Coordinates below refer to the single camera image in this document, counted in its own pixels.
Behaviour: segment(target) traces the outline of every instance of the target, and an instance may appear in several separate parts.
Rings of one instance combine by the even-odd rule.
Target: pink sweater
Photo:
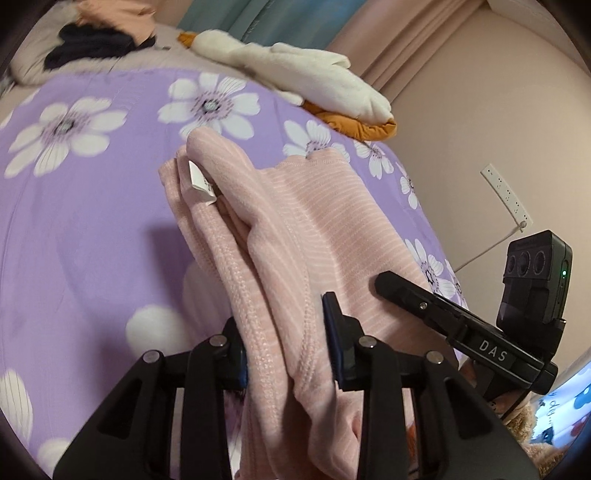
[[[206,205],[189,159],[217,189]],[[427,288],[407,247],[346,160],[328,148],[256,170],[234,143],[195,129],[160,169],[169,204],[198,264],[221,281],[248,354],[241,478],[351,480],[362,395],[337,391],[321,296],[395,349],[437,349],[444,339],[379,299],[372,279],[393,270]]]

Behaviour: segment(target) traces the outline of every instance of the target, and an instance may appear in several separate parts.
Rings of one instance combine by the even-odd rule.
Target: screw
[[[443,355],[435,350],[431,350],[427,354],[427,360],[429,360],[432,364],[440,365],[445,360]]]
[[[223,335],[214,335],[209,339],[211,346],[223,347],[228,342],[228,339]]]
[[[378,341],[369,335],[364,335],[359,339],[359,344],[365,348],[373,348],[378,344]]]
[[[157,350],[150,350],[146,353],[144,353],[144,356],[142,357],[142,360],[144,362],[146,362],[147,364],[153,364],[154,362],[157,362],[160,359],[160,352]]]

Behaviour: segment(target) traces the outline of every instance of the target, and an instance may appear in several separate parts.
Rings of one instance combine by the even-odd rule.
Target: white label
[[[216,194],[213,192],[213,186],[207,181],[199,167],[192,161],[189,161],[189,173],[191,175],[191,184],[193,188],[201,193],[202,201],[206,205],[211,205],[217,200]]]

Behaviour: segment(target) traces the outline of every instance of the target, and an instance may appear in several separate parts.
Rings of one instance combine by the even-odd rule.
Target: white cable
[[[474,262],[474,260],[478,260],[481,256],[486,255],[488,252],[490,252],[493,248],[495,248],[497,245],[500,245],[501,243],[503,243],[505,240],[508,240],[509,238],[511,238],[513,235],[515,235],[517,232],[519,231],[523,231],[523,229],[527,227],[527,222],[525,220],[523,220],[516,228],[514,228],[511,233],[505,237],[503,237],[502,239],[500,239],[497,243],[495,243],[492,247],[487,248],[486,250],[484,250],[482,253],[478,254],[477,256],[475,256],[474,258],[471,258],[470,260],[468,260],[467,262],[464,262],[462,265],[460,265],[457,268],[454,268],[454,272],[458,273],[462,268],[464,268],[466,265],[471,264],[472,262]]]

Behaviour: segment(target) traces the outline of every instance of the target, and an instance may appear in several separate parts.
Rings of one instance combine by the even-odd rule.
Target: purple bedsheet
[[[183,351],[222,327],[157,170],[207,124],[257,168],[333,147],[350,161],[433,289],[463,303],[396,156],[255,83],[146,70],[60,76],[0,125],[0,409],[49,473],[144,349]]]

